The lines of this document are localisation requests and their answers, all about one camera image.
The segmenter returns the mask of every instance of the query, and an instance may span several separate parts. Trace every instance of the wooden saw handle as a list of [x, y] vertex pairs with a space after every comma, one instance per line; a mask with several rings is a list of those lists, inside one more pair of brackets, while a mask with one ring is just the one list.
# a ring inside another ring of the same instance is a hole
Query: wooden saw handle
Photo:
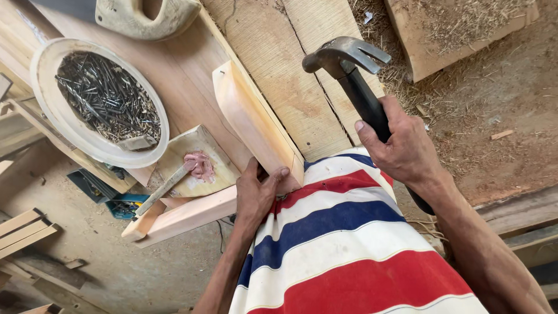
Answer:
[[162, 0], [159, 15], [152, 21], [143, 13], [142, 4], [142, 0], [97, 0], [95, 20], [134, 39], [164, 40], [184, 32], [201, 10], [195, 0]]

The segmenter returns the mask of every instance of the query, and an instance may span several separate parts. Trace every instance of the red stripe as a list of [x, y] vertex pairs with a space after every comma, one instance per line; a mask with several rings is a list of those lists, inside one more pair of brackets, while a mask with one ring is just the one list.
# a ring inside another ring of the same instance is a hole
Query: red stripe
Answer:
[[438, 253], [403, 251], [385, 261], [360, 260], [334, 268], [287, 289], [281, 307], [249, 313], [375, 313], [471, 292]]
[[287, 195], [287, 198], [277, 202], [276, 206], [271, 207], [270, 212], [278, 214], [281, 212], [281, 208], [291, 208], [299, 199], [312, 195], [317, 191], [346, 193], [352, 189], [379, 186], [379, 183], [372, 179], [366, 171], [361, 169], [347, 175], [341, 175], [339, 177], [333, 177], [305, 185], [303, 188]]

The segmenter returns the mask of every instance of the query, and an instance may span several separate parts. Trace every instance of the dirt floor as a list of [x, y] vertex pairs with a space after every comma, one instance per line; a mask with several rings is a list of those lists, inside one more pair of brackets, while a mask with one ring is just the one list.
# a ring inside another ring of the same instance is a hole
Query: dirt floor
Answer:
[[[538, 1], [535, 23], [411, 84], [383, 3], [349, 0], [364, 39], [393, 57], [380, 81], [409, 113], [425, 109], [439, 158], [469, 202], [558, 183], [558, 4]], [[374, 17], [364, 25], [366, 11]]]

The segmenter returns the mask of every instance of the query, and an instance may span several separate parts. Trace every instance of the hammer head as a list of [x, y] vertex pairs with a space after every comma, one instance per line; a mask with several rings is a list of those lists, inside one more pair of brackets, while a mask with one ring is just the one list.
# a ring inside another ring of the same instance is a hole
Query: hammer head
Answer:
[[391, 60], [390, 55], [364, 40], [341, 36], [326, 42], [304, 57], [302, 68], [308, 73], [324, 68], [334, 79], [346, 77], [354, 70], [355, 64], [376, 74], [381, 68], [371, 58], [384, 63]]

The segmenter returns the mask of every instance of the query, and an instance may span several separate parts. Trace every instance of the nail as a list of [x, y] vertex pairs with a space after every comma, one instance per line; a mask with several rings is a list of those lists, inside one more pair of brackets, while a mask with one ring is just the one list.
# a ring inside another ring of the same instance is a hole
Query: nail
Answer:
[[355, 130], [358, 132], [364, 127], [364, 122], [362, 120], [358, 120], [357, 123], [354, 124]]

